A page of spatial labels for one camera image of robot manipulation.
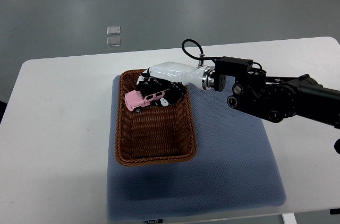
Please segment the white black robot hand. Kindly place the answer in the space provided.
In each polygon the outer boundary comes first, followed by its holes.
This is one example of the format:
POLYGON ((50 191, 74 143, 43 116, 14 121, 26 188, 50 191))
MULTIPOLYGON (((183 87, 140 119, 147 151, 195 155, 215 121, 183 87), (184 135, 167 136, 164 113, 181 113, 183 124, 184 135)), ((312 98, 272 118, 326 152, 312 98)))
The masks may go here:
POLYGON ((189 84, 200 90, 210 90, 214 85, 214 68, 164 62, 143 71, 137 79, 135 90, 150 95, 169 89, 165 99, 170 106, 185 95, 185 87, 189 84))

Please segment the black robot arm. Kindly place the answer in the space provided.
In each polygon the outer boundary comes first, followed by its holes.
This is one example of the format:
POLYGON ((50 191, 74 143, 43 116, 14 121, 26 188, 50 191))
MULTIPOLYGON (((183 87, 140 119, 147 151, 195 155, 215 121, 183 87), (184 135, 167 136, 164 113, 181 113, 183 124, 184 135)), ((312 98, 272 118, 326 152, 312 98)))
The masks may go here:
POLYGON ((279 123, 295 115, 339 128, 339 91, 323 87, 309 74, 299 77, 267 76, 251 59, 220 57, 212 60, 214 90, 223 91, 234 78, 230 108, 279 123))

